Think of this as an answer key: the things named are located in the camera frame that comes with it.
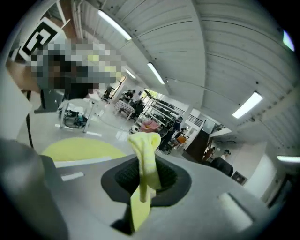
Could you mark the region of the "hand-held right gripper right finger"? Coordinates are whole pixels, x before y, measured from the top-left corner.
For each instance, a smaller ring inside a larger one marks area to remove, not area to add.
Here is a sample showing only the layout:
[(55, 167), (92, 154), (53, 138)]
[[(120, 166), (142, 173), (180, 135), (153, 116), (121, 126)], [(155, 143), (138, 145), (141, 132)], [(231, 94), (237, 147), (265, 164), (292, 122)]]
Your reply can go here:
[(177, 204), (151, 210), (142, 240), (254, 240), (267, 226), (271, 211), (245, 187), (213, 168), (163, 158), (189, 173), (191, 188)]

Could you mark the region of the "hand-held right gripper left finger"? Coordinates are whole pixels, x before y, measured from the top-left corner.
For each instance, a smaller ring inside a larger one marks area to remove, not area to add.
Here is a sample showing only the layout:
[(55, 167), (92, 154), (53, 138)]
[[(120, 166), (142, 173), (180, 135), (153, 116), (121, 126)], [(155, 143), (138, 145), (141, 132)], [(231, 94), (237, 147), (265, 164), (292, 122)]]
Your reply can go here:
[(59, 175), (83, 173), (61, 184), (60, 207), (70, 238), (140, 238), (130, 222), (130, 197), (138, 184), (134, 155), (58, 168)]

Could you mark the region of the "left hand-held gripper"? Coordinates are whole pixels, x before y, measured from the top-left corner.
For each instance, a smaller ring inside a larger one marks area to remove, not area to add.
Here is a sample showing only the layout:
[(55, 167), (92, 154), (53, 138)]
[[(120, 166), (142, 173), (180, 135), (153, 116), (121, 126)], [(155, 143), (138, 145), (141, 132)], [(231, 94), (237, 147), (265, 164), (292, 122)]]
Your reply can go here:
[(24, 61), (10, 62), (10, 75), (17, 86), (40, 95), (41, 105), (35, 113), (56, 112), (64, 100), (65, 81), (70, 77), (67, 45), (64, 31), (44, 17), (18, 50)]

